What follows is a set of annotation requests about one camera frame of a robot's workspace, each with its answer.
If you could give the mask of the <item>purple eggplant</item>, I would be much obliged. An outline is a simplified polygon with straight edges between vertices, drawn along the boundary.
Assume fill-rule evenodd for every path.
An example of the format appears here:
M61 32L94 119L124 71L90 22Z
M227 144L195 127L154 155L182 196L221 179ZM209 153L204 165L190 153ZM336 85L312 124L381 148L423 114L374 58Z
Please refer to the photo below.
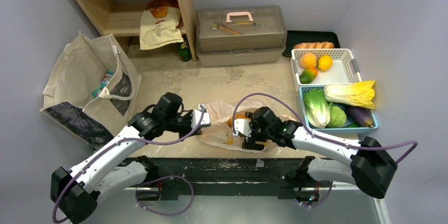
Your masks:
M352 121L362 127L374 127L374 120L370 112L365 108L356 106L346 106L346 114Z

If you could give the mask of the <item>beige canvas tote bag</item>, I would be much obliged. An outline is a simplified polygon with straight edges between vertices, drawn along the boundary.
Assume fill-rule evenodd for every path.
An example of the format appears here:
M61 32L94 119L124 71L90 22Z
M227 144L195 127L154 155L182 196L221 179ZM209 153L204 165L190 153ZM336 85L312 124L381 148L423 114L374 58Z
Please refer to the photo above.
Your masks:
M94 98L107 69L115 74ZM40 111L88 144L104 145L134 115L141 79L114 35L80 33L55 63Z

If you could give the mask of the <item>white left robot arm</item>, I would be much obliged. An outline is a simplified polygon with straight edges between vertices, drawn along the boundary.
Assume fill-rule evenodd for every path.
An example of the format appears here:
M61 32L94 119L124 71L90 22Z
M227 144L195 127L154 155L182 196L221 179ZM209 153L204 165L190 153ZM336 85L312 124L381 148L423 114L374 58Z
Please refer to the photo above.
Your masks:
M81 223L99 203L128 186L152 186L161 178L157 166L144 158L118 171L115 168L147 144L166 146L201 134L210 126L205 105L184 110L182 98L167 92L156 104L135 114L122 130L89 158L70 169L57 168L51 175L53 223Z

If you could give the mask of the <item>orange corn cob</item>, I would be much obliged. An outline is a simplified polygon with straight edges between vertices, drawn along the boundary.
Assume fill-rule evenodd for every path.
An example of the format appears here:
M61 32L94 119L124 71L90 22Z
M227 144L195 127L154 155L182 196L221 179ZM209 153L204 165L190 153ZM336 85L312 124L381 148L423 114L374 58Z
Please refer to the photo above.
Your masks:
M246 119L246 120L250 120L250 118L246 117L244 112L240 112L240 113L236 113L235 115L235 119ZM229 118L226 122L226 124L232 128L232 118Z

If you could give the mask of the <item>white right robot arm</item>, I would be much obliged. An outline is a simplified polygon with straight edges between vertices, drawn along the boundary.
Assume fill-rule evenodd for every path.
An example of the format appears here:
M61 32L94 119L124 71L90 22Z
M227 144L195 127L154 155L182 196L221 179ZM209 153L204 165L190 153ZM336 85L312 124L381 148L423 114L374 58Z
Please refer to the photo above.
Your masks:
M365 194L383 199L397 171L397 163L385 147L372 137L362 141L317 132L294 120L282 121L268 107L245 113L232 121L234 134L244 137L246 150L262 150L262 142L317 153L297 170L302 185L317 181L337 181L356 185Z

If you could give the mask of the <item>orange fruit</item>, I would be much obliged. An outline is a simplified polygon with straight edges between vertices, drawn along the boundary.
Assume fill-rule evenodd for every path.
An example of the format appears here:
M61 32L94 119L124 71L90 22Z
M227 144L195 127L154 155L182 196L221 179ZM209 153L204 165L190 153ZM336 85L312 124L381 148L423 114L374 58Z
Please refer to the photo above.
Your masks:
M315 68L317 66L317 57L311 52L302 55L299 59L299 65L303 69Z

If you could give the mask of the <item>translucent banana print plastic bag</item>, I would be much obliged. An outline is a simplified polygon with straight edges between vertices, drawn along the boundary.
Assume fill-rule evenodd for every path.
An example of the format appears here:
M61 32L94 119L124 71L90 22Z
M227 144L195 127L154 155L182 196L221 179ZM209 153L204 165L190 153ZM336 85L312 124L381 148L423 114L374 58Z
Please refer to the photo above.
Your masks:
M235 110L234 105L223 101L212 101L205 104L205 107L210 116L211 126L201 130L202 134L197 136L200 142L214 147L244 153L262 153L276 147L274 142L268 140L267 142L259 142L263 146L262 150L243 149L242 143L244 137L235 136L232 131L231 117Z

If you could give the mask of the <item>yellow leaf napa cabbage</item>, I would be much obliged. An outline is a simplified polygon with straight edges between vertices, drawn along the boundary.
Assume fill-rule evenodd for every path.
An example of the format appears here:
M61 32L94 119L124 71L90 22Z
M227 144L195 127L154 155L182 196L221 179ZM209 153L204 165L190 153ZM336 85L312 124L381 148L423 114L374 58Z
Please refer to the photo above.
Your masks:
M324 96L329 102L336 102L350 106L357 106L367 109L375 109L373 98L376 82L360 81L345 85L326 85L324 86Z

